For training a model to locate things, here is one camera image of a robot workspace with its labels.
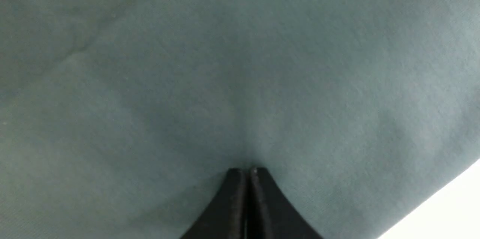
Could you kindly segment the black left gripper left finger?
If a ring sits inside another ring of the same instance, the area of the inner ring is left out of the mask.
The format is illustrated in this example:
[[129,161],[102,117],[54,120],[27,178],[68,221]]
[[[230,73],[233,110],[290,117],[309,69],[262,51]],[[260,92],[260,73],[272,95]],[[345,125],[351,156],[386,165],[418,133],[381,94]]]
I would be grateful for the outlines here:
[[245,237],[247,174],[228,169],[214,198],[182,235],[182,239],[243,239]]

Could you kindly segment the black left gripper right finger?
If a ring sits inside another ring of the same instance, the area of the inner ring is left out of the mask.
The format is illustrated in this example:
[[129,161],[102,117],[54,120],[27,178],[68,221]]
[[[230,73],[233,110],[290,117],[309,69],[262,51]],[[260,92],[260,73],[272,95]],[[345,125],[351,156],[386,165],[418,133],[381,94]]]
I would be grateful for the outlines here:
[[321,239],[289,202],[266,168],[250,170],[249,239]]

